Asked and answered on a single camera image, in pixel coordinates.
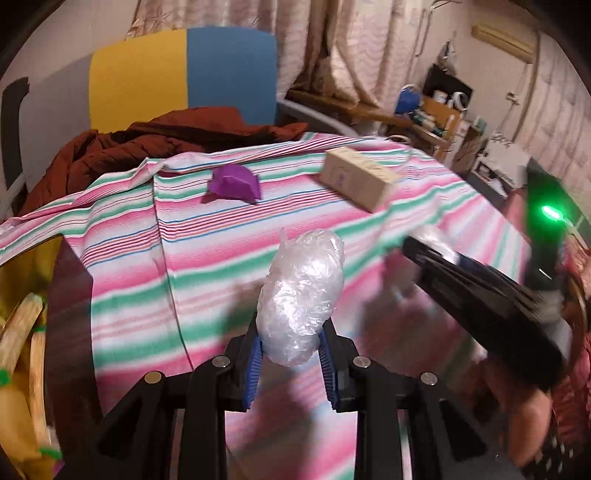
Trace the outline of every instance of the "pink striped fabric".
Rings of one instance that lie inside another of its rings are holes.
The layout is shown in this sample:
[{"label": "pink striped fabric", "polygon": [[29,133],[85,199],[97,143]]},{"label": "pink striped fabric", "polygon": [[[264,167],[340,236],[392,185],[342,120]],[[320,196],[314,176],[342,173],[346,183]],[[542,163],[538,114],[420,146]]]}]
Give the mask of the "pink striped fabric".
[{"label": "pink striped fabric", "polygon": [[[324,152],[350,146],[401,180],[367,213],[318,182]],[[247,205],[207,194],[211,168],[244,163],[263,200]],[[456,248],[518,278],[527,246],[482,196],[424,153],[380,138],[307,134],[299,142],[217,154],[146,159],[84,192],[0,226],[0,264],[58,233],[93,276],[93,356],[106,412],[144,373],[186,372],[243,332],[280,232],[314,228],[345,242],[345,288],[333,316],[363,355],[408,375],[452,380],[470,340],[420,290],[407,297],[397,248],[424,223]],[[246,478],[352,478],[354,414],[336,414],[315,355],[286,369],[264,362],[258,398],[226,415],[228,448]]]}]

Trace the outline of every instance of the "curtain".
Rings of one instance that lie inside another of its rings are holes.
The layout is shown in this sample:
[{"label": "curtain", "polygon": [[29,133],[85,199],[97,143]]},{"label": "curtain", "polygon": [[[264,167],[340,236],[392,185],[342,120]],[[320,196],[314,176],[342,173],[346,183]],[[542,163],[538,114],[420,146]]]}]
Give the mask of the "curtain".
[{"label": "curtain", "polygon": [[418,36],[420,0],[339,0],[310,89],[394,111]]},{"label": "curtain", "polygon": [[[322,13],[325,3],[326,0],[140,0],[127,37],[205,25],[250,27],[272,33],[277,40],[277,95],[283,97],[304,68],[310,14],[318,10]],[[315,31],[322,28],[316,23],[312,26]]]},{"label": "curtain", "polygon": [[277,39],[278,96],[296,82],[393,111],[421,9],[421,0],[140,0],[128,37],[204,25],[268,31]]},{"label": "curtain", "polygon": [[562,48],[543,33],[538,62],[531,102],[515,142],[562,179],[589,219],[591,96]]}]

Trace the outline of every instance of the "purple toy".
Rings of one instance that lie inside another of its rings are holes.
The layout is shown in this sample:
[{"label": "purple toy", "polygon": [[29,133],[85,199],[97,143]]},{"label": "purple toy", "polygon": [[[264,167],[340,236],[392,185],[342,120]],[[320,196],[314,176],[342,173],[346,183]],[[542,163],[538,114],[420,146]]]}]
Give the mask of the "purple toy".
[{"label": "purple toy", "polygon": [[227,199],[256,203],[261,200],[258,177],[243,165],[224,165],[213,169],[208,191]]}]

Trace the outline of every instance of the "air conditioner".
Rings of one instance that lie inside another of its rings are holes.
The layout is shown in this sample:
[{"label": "air conditioner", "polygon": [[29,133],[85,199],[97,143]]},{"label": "air conditioner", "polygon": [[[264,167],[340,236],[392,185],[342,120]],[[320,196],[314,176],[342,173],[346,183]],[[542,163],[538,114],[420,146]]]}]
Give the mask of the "air conditioner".
[{"label": "air conditioner", "polygon": [[534,62],[534,47],[523,43],[521,40],[498,28],[478,22],[472,27],[472,37],[500,48],[526,63]]}]

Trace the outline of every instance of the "brown jacket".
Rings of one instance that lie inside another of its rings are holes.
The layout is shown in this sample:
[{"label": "brown jacket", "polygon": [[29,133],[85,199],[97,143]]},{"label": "brown jacket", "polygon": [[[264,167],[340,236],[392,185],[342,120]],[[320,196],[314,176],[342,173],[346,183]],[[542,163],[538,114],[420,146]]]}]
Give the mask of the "brown jacket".
[{"label": "brown jacket", "polygon": [[146,157],[216,152],[297,140],[307,124],[286,127],[245,125],[234,107],[202,107],[172,111],[125,131],[100,134],[88,130],[66,144],[44,177],[27,196],[19,215],[87,188],[103,173],[137,167]]}]

